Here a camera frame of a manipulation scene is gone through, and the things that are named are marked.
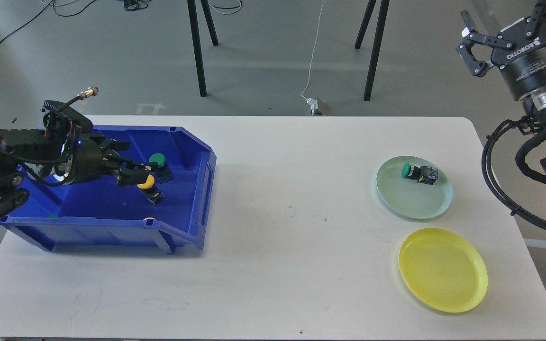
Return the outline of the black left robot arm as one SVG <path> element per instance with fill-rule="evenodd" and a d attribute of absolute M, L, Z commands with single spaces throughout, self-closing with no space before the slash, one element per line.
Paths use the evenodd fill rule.
<path fill-rule="evenodd" d="M 97 93 L 97 87 L 89 87 L 66 103 L 44 101 L 43 129 L 0 129 L 0 218 L 28 200 L 28 190 L 20 187 L 24 173 L 49 187 L 104 175 L 115 177 L 119 186 L 129 186 L 145 183 L 158 168 L 158 162 L 119 155 L 129 149 L 129 142 L 94 134 L 93 123 L 72 108 Z"/>

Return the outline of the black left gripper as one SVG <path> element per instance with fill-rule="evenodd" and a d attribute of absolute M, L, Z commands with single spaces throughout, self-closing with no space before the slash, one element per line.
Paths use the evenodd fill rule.
<path fill-rule="evenodd" d="M 98 180 L 104 175 L 115 175 L 119 187 L 144 184 L 158 162 L 134 160 L 120 155 L 131 143 L 109 139 L 104 135 L 82 135 L 74 145 L 71 165 L 64 184 L 78 184 Z"/>

